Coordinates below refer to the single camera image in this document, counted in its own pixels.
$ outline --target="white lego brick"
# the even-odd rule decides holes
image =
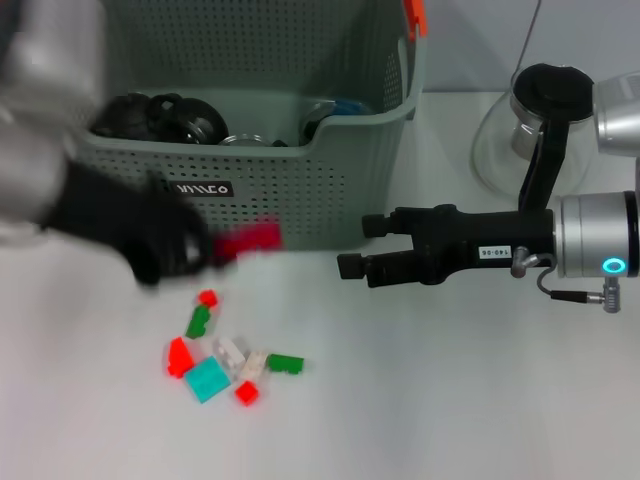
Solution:
[[[264,372],[268,356],[269,354],[266,352],[251,352],[247,363],[244,364],[244,368],[238,375],[238,379],[241,382],[257,382]]]
[[[220,362],[232,372],[240,370],[245,364],[244,355],[228,338],[222,337],[216,340],[213,349]]]

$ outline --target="toy brick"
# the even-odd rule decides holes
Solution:
[[[220,235],[214,245],[216,253],[226,259],[235,259],[241,253],[253,250],[281,249],[282,233],[277,224],[242,227],[235,232]]]
[[[207,332],[207,322],[211,319],[211,312],[204,305],[198,305],[193,311],[191,321],[187,327],[185,337],[195,340]]]
[[[185,380],[200,403],[231,385],[231,381],[215,358],[208,357],[185,374]]]
[[[236,390],[236,397],[245,407],[249,407],[260,397],[258,388],[252,382],[244,382]]]
[[[304,359],[272,354],[267,359],[267,366],[272,372],[286,372],[297,375],[304,368]]]
[[[191,357],[184,340],[179,337],[172,340],[169,346],[169,366],[167,368],[169,375],[182,378],[194,365],[193,357]]]
[[[240,349],[228,338],[222,337],[216,340],[213,348],[218,359],[231,371],[240,370],[246,362]]]
[[[252,352],[238,375],[238,379],[256,383],[260,379],[262,372],[264,372],[267,357],[268,355],[265,352]]]
[[[213,290],[205,290],[198,295],[198,301],[205,307],[212,309],[218,306],[220,300],[218,295]]]

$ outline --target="basket logo text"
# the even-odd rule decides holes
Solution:
[[[231,182],[170,182],[171,189],[186,197],[233,197]]]

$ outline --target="orange clip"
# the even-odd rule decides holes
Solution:
[[[420,26],[420,37],[426,37],[429,33],[429,25],[424,0],[404,0],[404,9],[409,20],[409,40],[416,41],[416,25]]]

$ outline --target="perforated basket wall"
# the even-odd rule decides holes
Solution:
[[[292,249],[362,241],[360,218],[384,207],[403,124],[423,84],[418,60],[426,39],[409,40],[402,0],[104,3],[112,94],[200,98],[220,111],[232,133],[290,145],[318,99],[356,100],[379,113],[332,117],[304,147],[87,135],[80,161],[136,187],[154,182],[184,194],[212,227],[278,219]]]

